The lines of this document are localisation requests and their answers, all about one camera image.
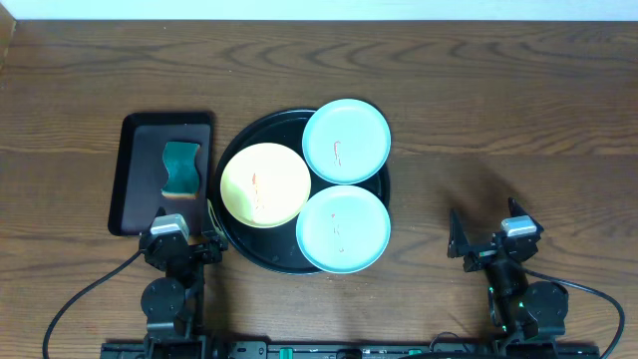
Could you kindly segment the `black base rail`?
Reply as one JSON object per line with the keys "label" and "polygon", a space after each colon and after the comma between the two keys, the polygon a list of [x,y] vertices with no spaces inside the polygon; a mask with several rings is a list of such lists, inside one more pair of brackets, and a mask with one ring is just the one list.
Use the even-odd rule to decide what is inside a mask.
{"label": "black base rail", "polygon": [[597,358],[599,350],[580,344],[516,345],[505,352],[489,345],[438,342],[433,345],[303,344],[235,341],[187,344],[104,343],[101,359],[458,359],[458,358]]}

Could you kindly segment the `upper light green plate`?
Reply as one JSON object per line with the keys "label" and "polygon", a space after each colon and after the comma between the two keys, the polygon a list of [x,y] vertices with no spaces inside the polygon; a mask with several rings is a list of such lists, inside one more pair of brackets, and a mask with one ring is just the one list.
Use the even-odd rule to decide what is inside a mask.
{"label": "upper light green plate", "polygon": [[373,105],[340,99],[319,108],[302,135],[302,153],[322,180],[354,184],[369,179],[385,164],[392,137],[384,115]]}

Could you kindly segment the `round black tray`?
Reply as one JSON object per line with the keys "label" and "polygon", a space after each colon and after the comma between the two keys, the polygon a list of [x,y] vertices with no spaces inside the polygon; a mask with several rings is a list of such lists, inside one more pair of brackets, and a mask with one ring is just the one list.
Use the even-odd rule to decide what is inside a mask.
{"label": "round black tray", "polygon": [[[236,220],[226,210],[219,188],[221,174],[231,157],[249,146],[261,143],[274,143],[288,147],[305,161],[302,153],[302,135],[306,123],[316,111],[315,109],[281,111],[249,125],[226,148],[217,165],[213,180],[217,194],[212,201],[212,206],[216,220],[225,236],[245,257],[277,272],[307,274],[322,271],[304,257],[297,243],[297,218],[305,205],[293,219],[285,224],[272,228],[248,226]],[[311,191],[308,200],[317,192],[330,186],[354,185],[374,194],[388,209],[390,180],[385,165],[369,179],[354,184],[334,184],[325,181],[319,178],[308,165],[307,167],[311,175]]]}

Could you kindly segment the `light green plate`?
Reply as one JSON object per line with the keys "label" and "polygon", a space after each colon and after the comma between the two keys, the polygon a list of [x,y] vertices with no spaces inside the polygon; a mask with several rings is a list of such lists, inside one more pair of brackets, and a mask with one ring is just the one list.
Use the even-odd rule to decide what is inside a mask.
{"label": "light green plate", "polygon": [[296,239],[304,257],[322,271],[350,274],[377,261],[391,237],[390,215],[371,192],[335,185],[314,194],[300,212]]}
{"label": "light green plate", "polygon": [[340,99],[319,108],[302,135],[302,153],[322,180],[354,184],[369,179],[385,164],[392,137],[384,115],[373,105]]}

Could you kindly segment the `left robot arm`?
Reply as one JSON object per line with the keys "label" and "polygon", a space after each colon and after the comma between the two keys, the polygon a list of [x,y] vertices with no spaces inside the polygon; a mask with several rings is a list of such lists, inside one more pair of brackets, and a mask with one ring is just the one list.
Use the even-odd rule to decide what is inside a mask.
{"label": "left robot arm", "polygon": [[203,242],[190,244],[184,217],[163,209],[141,234],[139,250],[145,262],[164,273],[146,287],[141,299],[147,317],[148,358],[188,354],[206,358],[214,352],[211,338],[204,333],[204,268],[221,261],[228,241],[219,231],[210,202],[200,234]]}

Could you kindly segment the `rectangular dark brown tray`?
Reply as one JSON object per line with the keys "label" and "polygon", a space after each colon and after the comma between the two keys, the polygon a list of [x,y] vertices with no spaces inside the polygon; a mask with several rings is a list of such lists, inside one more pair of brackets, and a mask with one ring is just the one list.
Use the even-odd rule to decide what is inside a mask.
{"label": "rectangular dark brown tray", "polygon": [[[124,118],[108,220],[110,234],[137,236],[151,226],[162,208],[167,214],[182,215],[189,232],[201,235],[207,218],[213,119],[211,111],[138,112]],[[168,182],[162,155],[169,142],[198,145],[192,166],[199,188],[193,197],[161,193]]]}

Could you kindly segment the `yellow plate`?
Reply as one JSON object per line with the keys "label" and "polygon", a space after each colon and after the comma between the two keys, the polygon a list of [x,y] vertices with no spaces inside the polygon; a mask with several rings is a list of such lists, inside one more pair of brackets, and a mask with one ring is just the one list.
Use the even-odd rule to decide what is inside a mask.
{"label": "yellow plate", "polygon": [[292,149],[261,143],[231,157],[219,188],[232,217],[251,227],[272,228],[301,211],[310,197],[311,175]]}

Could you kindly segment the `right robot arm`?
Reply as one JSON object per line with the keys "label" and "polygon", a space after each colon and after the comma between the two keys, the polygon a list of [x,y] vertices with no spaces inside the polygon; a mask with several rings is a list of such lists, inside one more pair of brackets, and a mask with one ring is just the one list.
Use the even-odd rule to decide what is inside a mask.
{"label": "right robot arm", "polygon": [[568,292],[563,285],[541,280],[530,283],[522,264],[537,252],[544,228],[514,198],[508,200],[509,217],[490,241],[471,244],[460,217],[450,212],[447,256],[464,260],[464,271],[482,271],[488,281],[489,315],[506,337],[494,350],[507,353],[510,345],[555,345],[565,333]]}

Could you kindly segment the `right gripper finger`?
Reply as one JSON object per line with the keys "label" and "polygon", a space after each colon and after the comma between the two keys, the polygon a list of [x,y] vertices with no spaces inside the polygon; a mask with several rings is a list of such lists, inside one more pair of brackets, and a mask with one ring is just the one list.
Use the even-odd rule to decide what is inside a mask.
{"label": "right gripper finger", "polygon": [[527,215],[527,211],[518,203],[515,198],[509,197],[507,199],[507,205],[511,217]]}
{"label": "right gripper finger", "polygon": [[448,258],[465,256],[470,251],[470,244],[463,226],[454,209],[450,210],[450,238],[448,244]]}

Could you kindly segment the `green sponge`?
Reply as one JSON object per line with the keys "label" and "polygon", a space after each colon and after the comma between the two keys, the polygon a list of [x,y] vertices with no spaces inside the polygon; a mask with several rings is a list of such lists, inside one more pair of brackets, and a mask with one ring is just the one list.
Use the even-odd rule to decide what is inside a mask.
{"label": "green sponge", "polygon": [[169,198],[196,198],[199,190],[199,174],[196,156],[200,145],[186,142],[167,142],[162,162],[167,180],[161,193]]}

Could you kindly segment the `lower light green plate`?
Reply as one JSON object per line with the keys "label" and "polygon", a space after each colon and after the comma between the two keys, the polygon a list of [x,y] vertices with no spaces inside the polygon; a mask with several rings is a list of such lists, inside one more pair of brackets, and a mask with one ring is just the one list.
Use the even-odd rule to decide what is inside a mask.
{"label": "lower light green plate", "polygon": [[350,274],[377,261],[391,237],[390,215],[371,192],[335,185],[314,194],[300,212],[296,239],[304,257],[322,271]]}

